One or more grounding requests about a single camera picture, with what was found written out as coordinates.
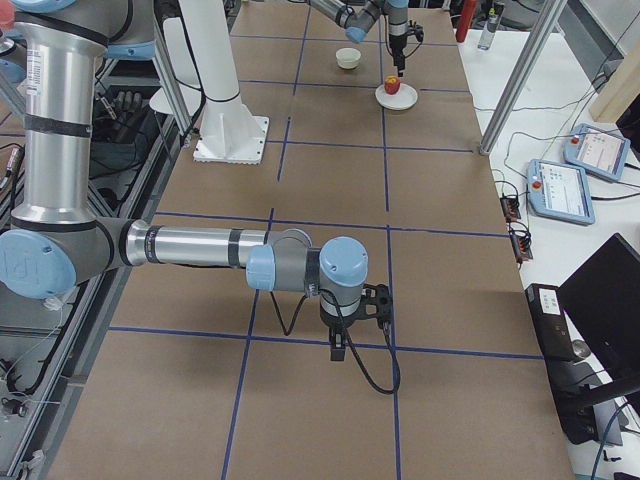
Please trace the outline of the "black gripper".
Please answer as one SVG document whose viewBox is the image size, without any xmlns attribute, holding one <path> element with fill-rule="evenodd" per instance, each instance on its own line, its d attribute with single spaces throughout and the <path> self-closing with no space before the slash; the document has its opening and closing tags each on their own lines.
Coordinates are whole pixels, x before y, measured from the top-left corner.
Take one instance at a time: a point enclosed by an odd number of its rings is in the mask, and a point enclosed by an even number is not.
<svg viewBox="0 0 640 480">
<path fill-rule="evenodd" d="M 320 296 L 321 320 L 329 329 L 330 360 L 343 361 L 346 353 L 344 329 L 351 327 L 363 314 L 364 306 L 361 302 L 354 302 L 347 306 L 336 307 L 334 302 L 325 294 Z"/>
<path fill-rule="evenodd" d="M 404 49 L 407 46 L 407 23 L 388 24 L 388 43 L 393 56 L 393 65 L 398 68 L 398 77 L 405 71 Z"/>
</svg>

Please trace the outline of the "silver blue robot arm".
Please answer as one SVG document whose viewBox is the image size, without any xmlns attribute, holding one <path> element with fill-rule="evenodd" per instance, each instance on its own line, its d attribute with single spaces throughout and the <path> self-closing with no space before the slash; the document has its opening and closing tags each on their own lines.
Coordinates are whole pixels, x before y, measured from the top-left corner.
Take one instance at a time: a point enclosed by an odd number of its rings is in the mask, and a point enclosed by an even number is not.
<svg viewBox="0 0 640 480">
<path fill-rule="evenodd" d="M 146 263 L 239 268 L 250 287 L 318 296 L 333 360 L 354 348 L 350 326 L 371 298 L 364 246 L 338 237 L 314 247 L 299 230 L 171 228 L 99 217 L 88 206 L 97 62 L 127 49 L 157 53 L 149 1 L 17 1 L 27 43 L 25 185 L 1 237 L 1 280 L 33 299 L 101 273 Z"/>
<path fill-rule="evenodd" d="M 388 21 L 387 36 L 393 65 L 399 77 L 404 75 L 406 63 L 404 49 L 407 47 L 407 39 L 410 35 L 408 1 L 366 1 L 359 11 L 355 11 L 342 1 L 310 0 L 307 4 L 343 28 L 346 37 L 352 43 L 361 43 L 379 18 L 385 15 Z"/>
</svg>

